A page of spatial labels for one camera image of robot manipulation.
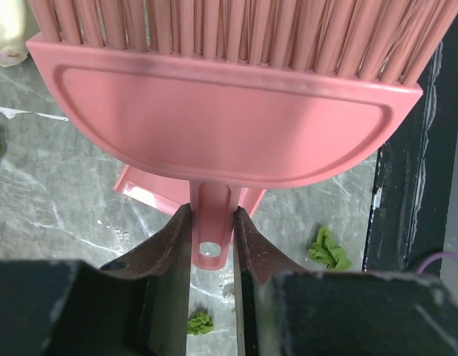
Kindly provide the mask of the green paper scrap front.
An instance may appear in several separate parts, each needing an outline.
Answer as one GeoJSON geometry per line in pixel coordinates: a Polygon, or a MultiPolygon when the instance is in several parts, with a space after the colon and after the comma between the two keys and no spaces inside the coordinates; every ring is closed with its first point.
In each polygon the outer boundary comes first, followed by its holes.
{"type": "Polygon", "coordinates": [[[309,257],[325,265],[327,270],[346,271],[352,266],[346,251],[331,237],[331,231],[325,226],[318,229],[315,241],[308,248],[309,257]]]}

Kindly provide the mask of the pink hand brush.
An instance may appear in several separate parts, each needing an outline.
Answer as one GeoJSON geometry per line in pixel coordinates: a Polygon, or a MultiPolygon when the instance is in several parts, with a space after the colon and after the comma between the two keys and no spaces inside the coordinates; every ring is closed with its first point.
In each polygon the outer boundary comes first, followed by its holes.
{"type": "Polygon", "coordinates": [[[422,95],[458,1],[32,1],[27,47],[66,117],[189,184],[193,263],[226,262],[245,188],[334,177],[422,95]]]}

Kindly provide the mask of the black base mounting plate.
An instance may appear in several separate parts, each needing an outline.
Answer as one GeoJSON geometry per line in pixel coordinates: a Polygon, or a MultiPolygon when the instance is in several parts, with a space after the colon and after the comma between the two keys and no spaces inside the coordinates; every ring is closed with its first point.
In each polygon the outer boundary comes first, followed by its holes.
{"type": "Polygon", "coordinates": [[[458,16],[419,84],[422,98],[377,154],[363,271],[413,271],[443,250],[458,135],[458,16]]]}

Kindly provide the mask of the pink dustpan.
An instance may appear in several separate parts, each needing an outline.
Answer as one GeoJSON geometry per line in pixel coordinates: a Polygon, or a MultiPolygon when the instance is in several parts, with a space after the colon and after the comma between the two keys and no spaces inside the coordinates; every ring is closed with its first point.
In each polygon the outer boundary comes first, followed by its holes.
{"type": "MultiPolygon", "coordinates": [[[[190,183],[192,183],[190,180],[162,177],[125,165],[115,183],[114,190],[163,213],[172,215],[180,205],[189,202],[190,183]]],[[[193,183],[207,182],[198,179],[193,183]]],[[[232,216],[233,211],[239,205],[252,216],[265,193],[266,189],[241,188],[239,200],[235,203],[235,208],[232,209],[232,216]]]]}

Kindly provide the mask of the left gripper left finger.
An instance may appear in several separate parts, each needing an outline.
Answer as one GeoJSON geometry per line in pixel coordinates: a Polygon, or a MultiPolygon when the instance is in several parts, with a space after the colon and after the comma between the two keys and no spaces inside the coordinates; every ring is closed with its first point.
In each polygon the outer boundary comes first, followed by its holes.
{"type": "Polygon", "coordinates": [[[189,205],[95,268],[0,260],[0,355],[184,355],[192,252],[189,205]]]}

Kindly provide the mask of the small napa cabbage on table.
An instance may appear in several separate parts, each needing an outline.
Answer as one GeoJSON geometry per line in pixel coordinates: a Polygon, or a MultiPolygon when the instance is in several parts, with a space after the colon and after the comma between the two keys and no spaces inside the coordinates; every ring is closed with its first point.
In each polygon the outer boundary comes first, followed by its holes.
{"type": "Polygon", "coordinates": [[[0,66],[19,65],[27,58],[24,1],[0,0],[0,66]]]}

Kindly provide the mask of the green paper scrap by dustpan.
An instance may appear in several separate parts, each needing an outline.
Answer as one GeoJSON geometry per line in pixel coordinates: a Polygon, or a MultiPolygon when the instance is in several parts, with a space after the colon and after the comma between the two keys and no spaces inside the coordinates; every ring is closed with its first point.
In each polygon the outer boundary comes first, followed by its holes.
{"type": "Polygon", "coordinates": [[[188,319],[187,334],[202,335],[208,334],[214,329],[213,318],[210,314],[199,311],[188,319]]]}

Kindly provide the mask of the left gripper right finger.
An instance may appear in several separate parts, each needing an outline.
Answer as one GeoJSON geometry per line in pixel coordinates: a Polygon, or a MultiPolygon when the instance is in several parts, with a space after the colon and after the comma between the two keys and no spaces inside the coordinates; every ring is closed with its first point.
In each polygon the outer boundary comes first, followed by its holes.
{"type": "Polygon", "coordinates": [[[233,226],[239,355],[458,355],[458,306],[438,278],[309,271],[244,209],[233,226]]]}

